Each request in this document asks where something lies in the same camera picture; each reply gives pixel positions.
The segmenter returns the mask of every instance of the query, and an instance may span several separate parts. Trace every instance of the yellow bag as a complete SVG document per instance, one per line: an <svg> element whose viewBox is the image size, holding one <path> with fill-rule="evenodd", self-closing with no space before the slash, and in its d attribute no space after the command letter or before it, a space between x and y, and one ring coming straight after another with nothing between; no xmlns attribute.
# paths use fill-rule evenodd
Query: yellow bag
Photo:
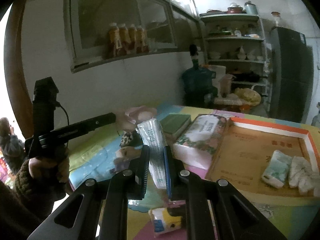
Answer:
<svg viewBox="0 0 320 240"><path fill-rule="evenodd" d="M261 102L259 93L250 88L236 88L235 94L241 99L243 104L249 106L257 106Z"/></svg>

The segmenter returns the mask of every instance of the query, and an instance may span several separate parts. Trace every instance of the table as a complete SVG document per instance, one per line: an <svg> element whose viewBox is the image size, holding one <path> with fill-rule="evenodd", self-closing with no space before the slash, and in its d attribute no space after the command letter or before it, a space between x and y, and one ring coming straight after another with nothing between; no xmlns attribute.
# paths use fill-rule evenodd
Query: table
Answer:
<svg viewBox="0 0 320 240"><path fill-rule="evenodd" d="M320 130L310 125L288 122L283 120L259 117L249 114L226 112L221 110L201 109L195 107L172 106L162 104L157 107L157 119L161 120L169 113L190 114L193 120L198 114L222 114L226 117L237 116L252 120L273 122L308 130L320 152ZM100 131L90 138L87 142L75 149L70 156L70 180L75 187L78 187L88 178L95 178L97 181L110 179L108 172L113 166L115 151L119 149L121 137L118 136L116 127L108 125L102 127ZM197 173L204 178L206 171L195 167L186 166L186 169ZM129 201L128 204L128 240L154 240L153 228L150 217L147 213L149 208L162 207L164 201L163 192L159 192L151 178L148 178L148 188L145 199L139 202ZM259 206L264 214L271 216L269 220L289 239L296 240L301 237L309 226L317 210L318 205L289 207L289 206ZM187 239L186 231L183 229L164 234L159 239Z"/></svg>

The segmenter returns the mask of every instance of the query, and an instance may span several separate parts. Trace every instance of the refrigerator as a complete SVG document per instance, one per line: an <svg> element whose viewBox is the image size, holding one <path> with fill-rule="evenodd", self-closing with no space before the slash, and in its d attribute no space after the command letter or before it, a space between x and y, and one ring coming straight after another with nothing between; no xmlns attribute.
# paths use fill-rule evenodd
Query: refrigerator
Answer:
<svg viewBox="0 0 320 240"><path fill-rule="evenodd" d="M273 72L269 115L305 122L312 96L312 50L304 34L283 27L271 30L270 41Z"/></svg>

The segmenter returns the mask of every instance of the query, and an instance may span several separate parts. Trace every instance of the metal screw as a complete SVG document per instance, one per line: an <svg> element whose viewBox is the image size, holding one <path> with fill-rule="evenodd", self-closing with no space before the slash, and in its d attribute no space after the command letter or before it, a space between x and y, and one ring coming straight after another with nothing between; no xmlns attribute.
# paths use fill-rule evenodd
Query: metal screw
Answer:
<svg viewBox="0 0 320 240"><path fill-rule="evenodd" d="M90 187L90 186L93 186L96 182L94 181L94 179L87 179L85 181L85 185Z"/></svg>
<svg viewBox="0 0 320 240"><path fill-rule="evenodd" d="M222 187L225 187L226 185L228 185L228 181L225 179L219 179L218 184Z"/></svg>
<svg viewBox="0 0 320 240"><path fill-rule="evenodd" d="M132 175L132 170L125 170L125 171L122 171L123 175L124 176L131 176Z"/></svg>
<svg viewBox="0 0 320 240"><path fill-rule="evenodd" d="M182 170L182 171L180 171L180 175L183 176L183 177L189 176L190 175L190 171Z"/></svg>

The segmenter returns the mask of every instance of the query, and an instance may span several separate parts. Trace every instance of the green book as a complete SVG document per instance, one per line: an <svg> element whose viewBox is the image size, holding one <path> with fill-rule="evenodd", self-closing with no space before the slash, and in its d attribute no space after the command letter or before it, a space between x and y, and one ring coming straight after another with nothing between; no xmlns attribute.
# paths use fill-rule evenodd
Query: green book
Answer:
<svg viewBox="0 0 320 240"><path fill-rule="evenodd" d="M191 123L190 114L169 114L160 121L164 134L177 138Z"/></svg>

